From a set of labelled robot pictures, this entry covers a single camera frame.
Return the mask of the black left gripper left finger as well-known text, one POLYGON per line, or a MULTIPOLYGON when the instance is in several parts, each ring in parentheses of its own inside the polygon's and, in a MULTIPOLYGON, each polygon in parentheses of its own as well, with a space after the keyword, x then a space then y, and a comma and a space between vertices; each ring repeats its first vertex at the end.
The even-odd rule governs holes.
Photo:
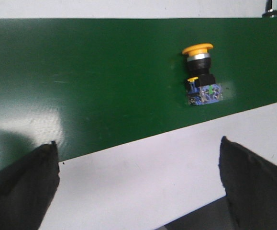
POLYGON ((60 183, 56 142, 0 170, 0 230, 37 230, 60 183))

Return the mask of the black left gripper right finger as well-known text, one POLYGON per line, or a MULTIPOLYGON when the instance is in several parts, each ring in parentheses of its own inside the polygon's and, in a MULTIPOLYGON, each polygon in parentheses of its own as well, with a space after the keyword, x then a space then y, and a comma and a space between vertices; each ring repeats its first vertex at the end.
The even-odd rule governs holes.
POLYGON ((277 230, 277 165, 223 137, 219 170, 237 230, 277 230))

